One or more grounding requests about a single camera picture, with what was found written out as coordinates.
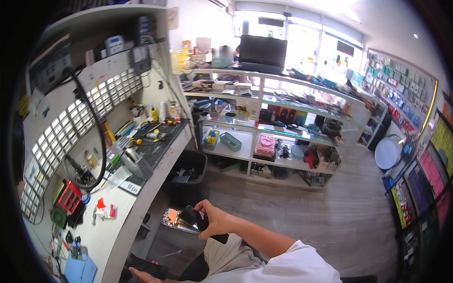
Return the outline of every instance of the laptop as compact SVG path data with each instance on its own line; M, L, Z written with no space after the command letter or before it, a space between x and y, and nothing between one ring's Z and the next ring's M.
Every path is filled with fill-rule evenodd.
M244 34L239 64L233 68L283 75L287 46L287 40Z

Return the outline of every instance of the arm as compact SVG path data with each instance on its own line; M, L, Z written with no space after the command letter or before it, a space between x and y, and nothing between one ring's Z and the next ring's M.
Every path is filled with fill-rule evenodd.
M139 283L179 283L180 282L178 280L171 280L171 279L160 280L160 279L157 279L156 277L152 276L149 273L136 270L133 267L129 267L129 270L137 276Z
M262 254L273 258L284 254L295 242L295 239L264 229L247 220L228 214L203 200L195 206L209 218L209 226L198 236L207 240L212 235L235 233Z

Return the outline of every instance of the smartphone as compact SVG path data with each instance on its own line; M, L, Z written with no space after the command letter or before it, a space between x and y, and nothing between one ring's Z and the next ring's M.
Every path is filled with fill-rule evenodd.
M199 231L206 230L209 225L207 215L204 215L199 211L195 211L192 206L186 206L186 208L184 208L184 210L179 214L179 218ZM211 238L221 242L222 244L226 244L228 241L228 234L213 235Z

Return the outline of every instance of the wooden floor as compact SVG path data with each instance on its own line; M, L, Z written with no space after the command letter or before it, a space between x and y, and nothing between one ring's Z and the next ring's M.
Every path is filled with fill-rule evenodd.
M368 149L356 146L323 192L271 187L205 174L213 205L315 247L341 276L396 276L397 246L382 172ZM160 226L147 260L169 266L177 279L204 248L197 236ZM182 250L183 255L162 257Z

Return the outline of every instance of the white shirt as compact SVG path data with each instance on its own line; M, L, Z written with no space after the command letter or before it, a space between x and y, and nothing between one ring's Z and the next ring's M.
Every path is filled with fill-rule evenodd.
M203 283L341 283L340 273L318 255L316 249L296 241L284 254L261 267L240 268L214 274Z

